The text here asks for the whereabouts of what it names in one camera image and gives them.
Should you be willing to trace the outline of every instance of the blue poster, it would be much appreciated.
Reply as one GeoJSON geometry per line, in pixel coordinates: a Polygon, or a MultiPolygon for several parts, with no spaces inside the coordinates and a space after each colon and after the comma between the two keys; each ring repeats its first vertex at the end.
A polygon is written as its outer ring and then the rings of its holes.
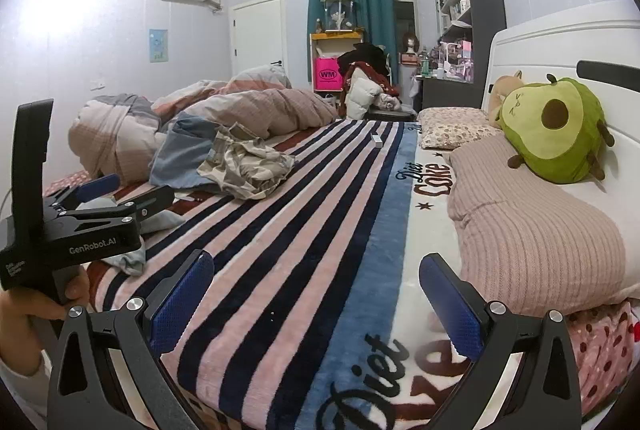
{"type": "Polygon", "coordinates": [[[169,62],[168,38],[168,30],[149,30],[150,62],[169,62]]]}

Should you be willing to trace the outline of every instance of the metal bolt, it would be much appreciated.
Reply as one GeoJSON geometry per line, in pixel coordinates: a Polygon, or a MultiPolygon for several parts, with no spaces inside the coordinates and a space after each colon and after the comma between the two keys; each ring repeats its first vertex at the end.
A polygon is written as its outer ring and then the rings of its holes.
{"type": "Polygon", "coordinates": [[[71,318],[78,318],[82,314],[82,306],[74,305],[71,309],[69,309],[69,316],[71,318]]]}
{"type": "Polygon", "coordinates": [[[137,311],[142,307],[143,303],[145,303],[145,301],[142,298],[138,298],[138,297],[132,298],[127,302],[127,309],[129,311],[137,311]]]}
{"type": "Polygon", "coordinates": [[[507,312],[507,308],[502,302],[491,302],[491,304],[489,304],[489,311],[494,315],[504,315],[507,312]]]}
{"type": "Polygon", "coordinates": [[[551,318],[551,320],[553,320],[554,322],[561,322],[562,313],[554,309],[553,311],[549,311],[549,318],[551,318]]]}

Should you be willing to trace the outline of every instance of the stuffed animal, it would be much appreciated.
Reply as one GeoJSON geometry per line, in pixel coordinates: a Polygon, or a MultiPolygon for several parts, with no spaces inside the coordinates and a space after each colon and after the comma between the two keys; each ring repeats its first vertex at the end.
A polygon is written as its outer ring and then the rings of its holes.
{"type": "Polygon", "coordinates": [[[547,181],[575,183],[591,173],[605,178],[597,155],[602,141],[615,140],[607,129],[600,101],[587,86],[553,75],[550,84],[529,84],[506,97],[499,123],[518,154],[508,165],[522,163],[547,181]]]}
{"type": "Polygon", "coordinates": [[[522,71],[517,71],[514,76],[501,76],[495,81],[491,89],[491,95],[489,96],[489,114],[486,116],[486,119],[489,120],[489,124],[492,127],[501,129],[498,116],[500,115],[502,103],[507,96],[520,87],[524,87],[522,71]]]}

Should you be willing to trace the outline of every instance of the human hand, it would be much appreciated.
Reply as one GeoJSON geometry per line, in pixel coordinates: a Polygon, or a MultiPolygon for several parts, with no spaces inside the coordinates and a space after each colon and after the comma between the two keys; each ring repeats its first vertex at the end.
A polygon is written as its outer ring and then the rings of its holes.
{"type": "Polygon", "coordinates": [[[11,370],[32,376],[40,367],[42,344],[30,316],[63,320],[74,305],[89,303],[89,277],[84,267],[80,266],[78,276],[66,286],[65,294],[70,301],[62,306],[27,287],[0,291],[0,357],[11,370]]]}

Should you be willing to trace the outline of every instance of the white headboard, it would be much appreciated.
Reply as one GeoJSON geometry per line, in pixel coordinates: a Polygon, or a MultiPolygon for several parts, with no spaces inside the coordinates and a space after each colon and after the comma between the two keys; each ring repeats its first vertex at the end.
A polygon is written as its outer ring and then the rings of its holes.
{"type": "Polygon", "coordinates": [[[544,83],[552,73],[589,86],[616,139],[599,158],[607,174],[603,190],[640,214],[640,92],[578,78],[581,60],[640,67],[640,12],[632,0],[588,4],[497,33],[482,108],[487,109],[490,85],[517,70],[526,83],[544,83]]]}

